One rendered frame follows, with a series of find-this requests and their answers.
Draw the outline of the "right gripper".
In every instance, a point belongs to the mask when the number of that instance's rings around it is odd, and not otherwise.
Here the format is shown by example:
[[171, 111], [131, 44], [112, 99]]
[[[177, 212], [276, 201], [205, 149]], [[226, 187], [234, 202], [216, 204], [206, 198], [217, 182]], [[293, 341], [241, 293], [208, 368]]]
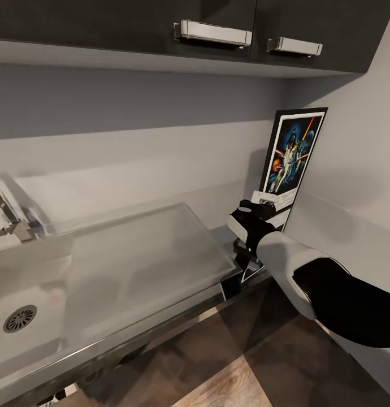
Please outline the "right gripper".
[[250, 200], [242, 200], [240, 203], [240, 207], [241, 206], [252, 206], [255, 207], [258, 211], [258, 216], [261, 219], [267, 219], [269, 220], [270, 217], [274, 217], [275, 213], [276, 213], [276, 207], [272, 207], [270, 205], [266, 205], [266, 204], [257, 204], [257, 203], [252, 203]]

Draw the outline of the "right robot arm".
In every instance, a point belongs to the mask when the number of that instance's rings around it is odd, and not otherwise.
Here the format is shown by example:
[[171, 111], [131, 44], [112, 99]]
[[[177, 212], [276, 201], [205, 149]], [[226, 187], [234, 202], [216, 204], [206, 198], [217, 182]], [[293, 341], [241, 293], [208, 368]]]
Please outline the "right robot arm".
[[370, 285], [330, 254], [296, 241], [272, 223], [279, 196], [254, 191], [228, 228], [271, 273], [293, 306], [317, 319], [390, 395], [390, 293]]

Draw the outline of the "poster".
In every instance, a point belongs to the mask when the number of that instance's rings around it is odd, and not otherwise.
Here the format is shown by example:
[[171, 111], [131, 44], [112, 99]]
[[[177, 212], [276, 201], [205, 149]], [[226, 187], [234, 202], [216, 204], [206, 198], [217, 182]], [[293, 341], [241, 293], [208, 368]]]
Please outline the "poster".
[[328, 107], [277, 110], [260, 192], [279, 196], [276, 214], [294, 205]]

